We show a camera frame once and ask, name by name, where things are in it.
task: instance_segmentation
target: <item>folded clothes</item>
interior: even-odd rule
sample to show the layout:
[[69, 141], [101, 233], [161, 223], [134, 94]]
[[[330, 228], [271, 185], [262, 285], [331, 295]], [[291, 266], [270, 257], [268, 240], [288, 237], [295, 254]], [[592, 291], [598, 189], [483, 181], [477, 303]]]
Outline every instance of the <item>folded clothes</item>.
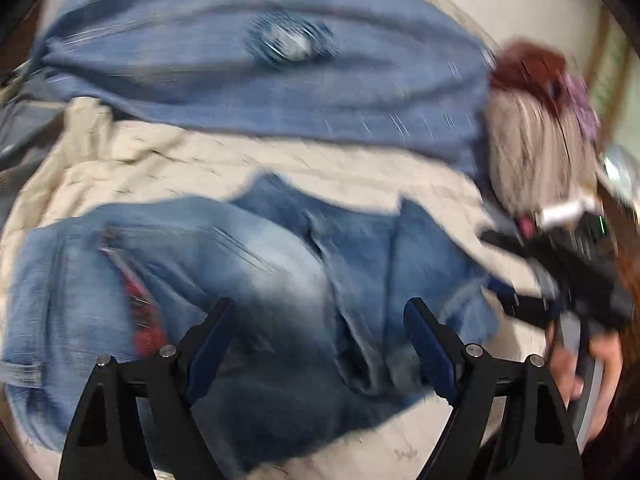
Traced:
[[[29, 233], [15, 267], [0, 380], [38, 444], [61, 450], [95, 358], [137, 357], [117, 252], [177, 342], [217, 298], [238, 334], [192, 412], [225, 475], [380, 424], [426, 391], [402, 326], [422, 297], [465, 341], [497, 328], [488, 273], [423, 209], [329, 205], [274, 175], [232, 203], [200, 197], [110, 204]], [[141, 416], [161, 466], [150, 413]]]
[[482, 179], [486, 53], [424, 0], [66, 0], [30, 70], [121, 116], [397, 146]]

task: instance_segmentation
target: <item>light blue denim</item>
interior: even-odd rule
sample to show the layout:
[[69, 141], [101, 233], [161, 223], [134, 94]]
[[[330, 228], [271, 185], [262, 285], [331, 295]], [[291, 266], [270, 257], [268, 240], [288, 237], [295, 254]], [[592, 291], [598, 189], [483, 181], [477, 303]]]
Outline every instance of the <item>light blue denim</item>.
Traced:
[[[402, 326], [409, 298], [464, 341], [497, 327], [486, 271], [409, 200], [398, 215], [354, 212], [265, 175], [232, 203], [100, 206], [31, 231], [15, 267], [0, 380], [26, 433], [51, 449], [63, 447], [96, 357], [136, 358], [105, 243], [159, 303], [172, 342], [217, 298], [237, 302], [238, 333], [192, 409], [228, 477], [376, 426], [424, 395]], [[162, 467], [148, 410], [142, 418]]]
[[[326, 26], [337, 55], [266, 68], [274, 12]], [[399, 146], [488, 176], [486, 47], [424, 0], [65, 0], [30, 70], [155, 123]]]

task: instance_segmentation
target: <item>metal screw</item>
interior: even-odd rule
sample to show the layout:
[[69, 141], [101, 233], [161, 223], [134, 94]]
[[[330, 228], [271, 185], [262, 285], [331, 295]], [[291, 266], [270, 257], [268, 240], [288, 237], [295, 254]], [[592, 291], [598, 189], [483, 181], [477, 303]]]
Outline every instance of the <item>metal screw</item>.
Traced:
[[542, 357], [540, 357], [538, 354], [530, 355], [529, 362], [538, 368], [545, 365], [545, 360]]
[[104, 367], [106, 365], [109, 364], [109, 362], [111, 362], [111, 356], [109, 354], [102, 354], [99, 355], [98, 358], [95, 360], [95, 363], [100, 367]]
[[171, 357], [174, 356], [178, 349], [174, 345], [164, 345], [160, 349], [160, 355], [162, 357]]
[[468, 353], [471, 357], [480, 357], [482, 355], [482, 347], [480, 345], [467, 345], [466, 353]]

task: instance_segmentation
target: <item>gray handle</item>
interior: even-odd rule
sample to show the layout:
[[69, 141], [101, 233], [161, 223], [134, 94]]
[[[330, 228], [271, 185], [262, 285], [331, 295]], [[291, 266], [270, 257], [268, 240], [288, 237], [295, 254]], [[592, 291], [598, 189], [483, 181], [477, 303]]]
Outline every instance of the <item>gray handle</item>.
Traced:
[[569, 402], [567, 407], [580, 453], [587, 444], [604, 370], [602, 361], [589, 354], [589, 337], [593, 329], [581, 324], [571, 312], [563, 312], [556, 322], [555, 343], [561, 344], [578, 358], [575, 373], [584, 381], [582, 395]]

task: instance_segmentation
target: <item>blue jeans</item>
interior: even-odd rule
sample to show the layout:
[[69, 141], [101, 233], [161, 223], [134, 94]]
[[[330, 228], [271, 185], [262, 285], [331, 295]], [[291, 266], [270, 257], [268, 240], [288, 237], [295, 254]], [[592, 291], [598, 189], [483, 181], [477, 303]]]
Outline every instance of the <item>blue jeans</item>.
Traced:
[[[267, 175], [233, 203], [101, 206], [30, 232], [15, 268], [0, 380], [27, 434], [51, 449], [62, 450], [95, 358], [137, 357], [105, 243], [158, 302], [171, 342], [217, 298], [238, 304], [236, 338], [192, 409], [229, 477], [376, 426], [425, 394], [402, 326], [409, 298], [465, 341], [497, 327], [486, 271], [409, 200], [398, 215], [353, 212]], [[162, 467], [145, 406], [141, 417]]]

